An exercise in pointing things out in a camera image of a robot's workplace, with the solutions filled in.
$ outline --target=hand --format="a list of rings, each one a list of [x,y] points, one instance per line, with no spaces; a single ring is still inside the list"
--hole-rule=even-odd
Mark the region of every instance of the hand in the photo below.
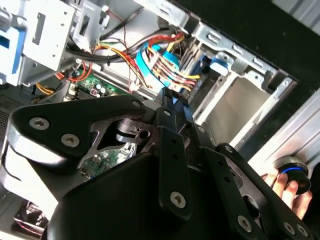
[[[291,181],[286,188],[288,175],[286,173],[279,174],[277,169],[272,169],[263,179],[298,218],[302,220],[312,199],[312,193],[307,191],[295,198],[298,191],[298,183]]]

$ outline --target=yellow wire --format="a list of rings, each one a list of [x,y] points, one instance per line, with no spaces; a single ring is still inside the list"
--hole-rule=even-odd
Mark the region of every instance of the yellow wire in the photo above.
[[[153,71],[154,74],[158,74],[157,69],[152,69],[152,71]],[[183,84],[179,84],[179,83],[177,83],[177,82],[174,82],[174,81],[172,81],[171,79],[166,78],[166,77],[163,77],[163,76],[161,76],[161,75],[160,75],[160,77],[161,77],[164,81],[169,81],[169,82],[171,82],[173,85],[176,85],[176,86],[179,86],[179,87],[181,87],[181,88],[187,89],[189,92],[191,92],[191,88],[188,87],[188,86],[185,86],[185,85],[183,85]]]
[[[107,45],[100,45],[100,47],[102,48],[105,48],[105,49],[109,49],[111,51],[113,51],[114,53],[116,53],[117,55],[119,55],[130,67],[130,69],[134,72],[134,74],[137,76],[137,78],[140,80],[140,82],[142,83],[142,85],[145,87],[145,88],[150,88],[149,86],[147,86],[147,83],[146,81],[143,79],[143,76],[141,76],[141,74],[137,71],[137,69],[127,60],[127,58],[122,54],[121,51],[113,48],[113,47],[110,47],[110,46],[107,46]]]
[[[157,53],[156,53],[151,47],[149,47],[149,46],[148,46],[148,50],[149,50],[150,52],[152,52],[153,55],[157,55]],[[161,61],[164,65],[166,65],[166,67],[168,67],[171,71],[175,72],[176,74],[180,75],[180,76],[183,77],[183,78],[186,78],[186,79],[199,79],[199,78],[200,78],[200,75],[187,75],[187,74],[185,74],[185,73],[183,73],[183,72],[175,69],[175,68],[174,68],[173,66],[171,66],[170,63],[167,62],[161,55],[159,56],[159,58],[160,58],[160,61]]]
[[[166,48],[166,51],[167,51],[167,52],[170,52],[171,49],[174,47],[174,45],[177,44],[177,43],[182,42],[183,39],[185,39],[185,35],[183,35],[182,37],[180,37],[180,39],[178,39],[178,40],[176,40],[176,41],[174,41],[174,42],[171,42],[171,43],[168,45],[168,47]]]
[[[54,93],[54,91],[47,89],[44,86],[41,86],[39,83],[36,83],[35,85],[45,95],[50,95]]]

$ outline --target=silver screw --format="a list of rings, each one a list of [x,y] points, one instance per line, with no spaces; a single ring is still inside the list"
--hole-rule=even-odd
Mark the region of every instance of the silver screw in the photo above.
[[[169,116],[169,117],[171,116],[171,113],[169,111],[167,111],[167,110],[164,110],[164,114]]]
[[[283,225],[284,225],[285,229],[288,230],[289,233],[291,233],[292,235],[295,235],[295,234],[296,234],[296,231],[295,231],[294,228],[290,225],[290,223],[284,221],[284,222],[283,222]]]
[[[71,133],[65,134],[61,137],[61,142],[67,147],[75,148],[80,144],[80,140],[76,135]]]
[[[135,105],[137,108],[141,107],[141,104],[137,101],[133,101],[132,104]]]
[[[37,130],[46,130],[49,128],[50,123],[42,117],[34,117],[30,119],[29,125]]]
[[[300,233],[302,233],[305,237],[309,236],[308,232],[305,230],[305,228],[303,226],[301,226],[300,224],[297,224],[296,227],[298,228]]]
[[[251,233],[252,227],[248,219],[242,215],[238,216],[238,223],[239,225],[248,233]]]
[[[285,87],[287,87],[287,86],[289,85],[289,81],[284,81],[284,82],[282,83],[282,85],[285,86]]]
[[[171,202],[179,209],[184,209],[186,207],[186,199],[185,197],[178,191],[173,191],[170,194]]]
[[[198,130],[199,130],[200,132],[202,132],[203,134],[206,132],[206,130],[205,130],[203,127],[201,127],[201,126],[198,126]]]
[[[231,147],[225,146],[225,149],[226,149],[229,153],[232,153],[232,148],[231,148]]]

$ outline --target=black knob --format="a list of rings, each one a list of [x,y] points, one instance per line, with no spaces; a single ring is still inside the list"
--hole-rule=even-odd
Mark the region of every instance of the black knob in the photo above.
[[[298,183],[297,195],[304,194],[311,187],[311,182],[308,179],[308,170],[305,167],[299,165],[298,163],[289,163],[279,168],[280,173],[286,173],[288,176],[289,184],[292,181]]]

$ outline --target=motherboard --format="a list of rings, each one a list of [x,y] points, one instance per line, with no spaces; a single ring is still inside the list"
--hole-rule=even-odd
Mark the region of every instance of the motherboard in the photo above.
[[[105,171],[131,158],[136,153],[136,144],[126,143],[124,147],[116,150],[107,150],[84,161],[81,174],[87,180],[95,178]]]
[[[78,77],[81,74],[82,70],[77,70],[73,73],[74,77]],[[121,89],[101,81],[93,75],[89,75],[83,81],[72,82],[63,101],[94,99],[125,94],[127,93]]]

